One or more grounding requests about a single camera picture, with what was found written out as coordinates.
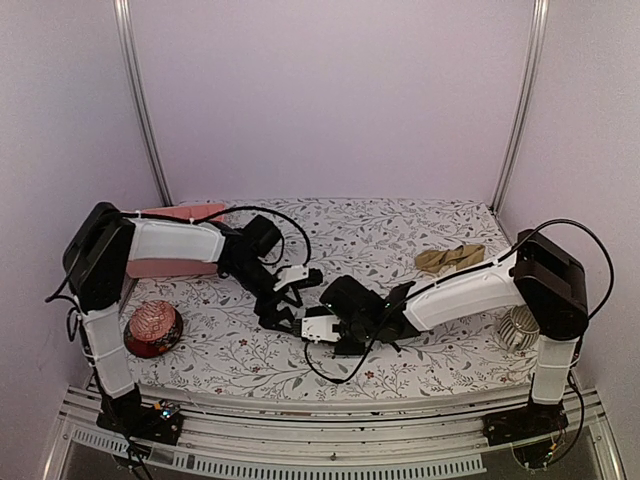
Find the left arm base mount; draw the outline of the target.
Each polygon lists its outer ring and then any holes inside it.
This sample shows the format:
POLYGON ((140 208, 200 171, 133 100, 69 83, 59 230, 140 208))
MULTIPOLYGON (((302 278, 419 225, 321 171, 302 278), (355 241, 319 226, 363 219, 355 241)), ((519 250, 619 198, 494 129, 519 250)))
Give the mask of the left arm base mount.
POLYGON ((101 395, 101 412, 96 424, 125 438, 137 438, 175 446, 182 432, 184 416, 178 405, 160 400, 144 405, 137 385, 117 398, 101 395))

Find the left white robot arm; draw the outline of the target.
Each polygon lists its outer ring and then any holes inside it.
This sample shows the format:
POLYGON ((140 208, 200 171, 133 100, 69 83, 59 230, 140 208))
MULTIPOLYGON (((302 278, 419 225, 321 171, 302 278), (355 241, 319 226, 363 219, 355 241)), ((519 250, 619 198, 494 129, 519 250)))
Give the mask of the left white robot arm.
POLYGON ((106 395, 115 399, 111 419, 128 434, 148 426, 148 412, 131 397, 136 384, 130 373, 119 311, 129 262, 185 260, 214 264, 231 275, 259 303, 270 308, 309 279, 306 263, 272 273, 263 258, 278 242, 270 221, 273 210, 254 207, 255 217, 242 228, 220 222, 220 214, 180 219, 142 212, 124 212, 98 203, 63 256, 65 280, 79 309, 87 358, 106 395))

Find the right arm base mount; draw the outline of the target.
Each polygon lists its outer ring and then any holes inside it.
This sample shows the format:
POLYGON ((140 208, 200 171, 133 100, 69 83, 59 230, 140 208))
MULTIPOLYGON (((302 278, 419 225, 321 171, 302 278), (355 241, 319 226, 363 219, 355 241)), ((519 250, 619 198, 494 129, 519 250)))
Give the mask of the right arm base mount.
POLYGON ((482 417, 482 435, 490 446, 527 440, 566 429, 569 425, 563 402, 535 403, 488 413, 482 417))

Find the tan beige underwear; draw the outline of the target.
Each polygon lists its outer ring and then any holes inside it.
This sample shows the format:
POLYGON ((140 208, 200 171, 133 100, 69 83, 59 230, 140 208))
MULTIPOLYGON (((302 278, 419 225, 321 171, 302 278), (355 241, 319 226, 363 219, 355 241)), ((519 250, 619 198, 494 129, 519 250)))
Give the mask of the tan beige underwear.
POLYGON ((414 264, 419 271, 440 277, 480 264, 484 259, 485 247, 469 244, 448 250, 425 250, 415 257, 414 264))

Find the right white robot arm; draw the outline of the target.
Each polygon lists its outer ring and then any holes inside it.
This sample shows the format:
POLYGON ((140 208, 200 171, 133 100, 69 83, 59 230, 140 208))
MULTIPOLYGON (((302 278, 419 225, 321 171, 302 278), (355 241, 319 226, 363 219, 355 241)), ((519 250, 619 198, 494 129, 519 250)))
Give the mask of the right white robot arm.
POLYGON ((556 417, 579 339, 589 325, 582 264, 539 232, 520 233, 513 250, 432 282, 410 281, 386 296, 354 277, 336 278, 307 312, 302 335, 312 342, 345 344, 361 355, 371 340, 393 344, 438 325, 501 307, 524 307, 539 328, 532 402, 517 427, 537 436, 556 417))

